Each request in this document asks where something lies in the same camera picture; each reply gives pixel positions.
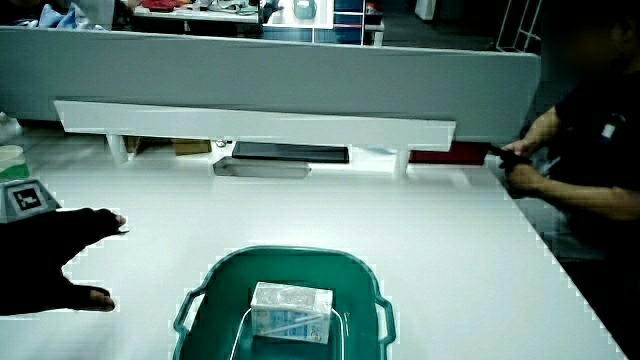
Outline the person's left hand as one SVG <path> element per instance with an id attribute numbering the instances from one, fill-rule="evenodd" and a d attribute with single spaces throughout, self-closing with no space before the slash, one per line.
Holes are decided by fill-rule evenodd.
<path id="1" fill-rule="evenodd" d="M 1 184 L 1 314 L 56 309 L 109 312 L 110 292 L 68 280 L 62 267 L 87 246 L 123 233 L 108 209 L 63 211 L 36 179 Z"/>

